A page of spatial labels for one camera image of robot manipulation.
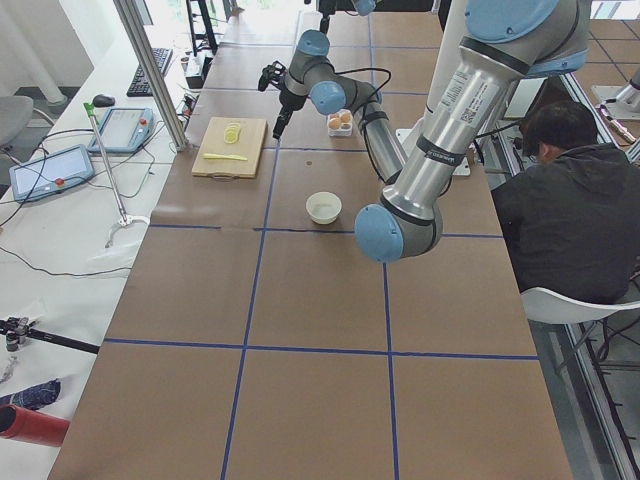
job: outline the chair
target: chair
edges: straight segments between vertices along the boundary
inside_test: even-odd
[[[50,125],[55,123],[42,110],[34,108],[33,100],[29,97],[20,95],[0,97],[0,149],[14,163],[20,162],[9,153],[11,151],[11,141],[27,126],[34,112],[44,118]]]
[[[640,310],[640,301],[614,305],[586,303],[541,287],[530,288],[522,292],[521,297],[527,318],[535,322],[574,325],[594,321],[576,342],[567,358],[556,367],[556,372],[562,370],[584,342],[587,341],[591,332],[598,325],[595,320],[601,320],[622,310]]]

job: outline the black keyboard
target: black keyboard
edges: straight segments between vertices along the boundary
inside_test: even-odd
[[[156,59],[156,65],[158,65],[160,73],[164,76],[169,68],[169,61],[171,60],[173,50],[170,48],[154,48],[152,50],[153,56]],[[151,86],[142,71],[142,66],[138,65],[133,80],[131,80],[131,85],[129,85],[129,90],[127,90],[127,97],[150,97],[152,95]]]

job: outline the cutting board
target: cutting board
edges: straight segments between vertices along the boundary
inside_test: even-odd
[[[240,124],[240,133],[236,143],[225,143],[224,141],[224,132],[229,123]],[[255,178],[266,131],[267,121],[262,118],[211,117],[191,174],[195,176]],[[241,155],[247,159],[206,159],[203,157],[205,153]]]

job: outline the bowl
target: bowl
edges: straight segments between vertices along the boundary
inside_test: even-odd
[[[320,225],[327,225],[338,218],[342,202],[331,192],[317,192],[307,198],[306,207],[311,220]]]

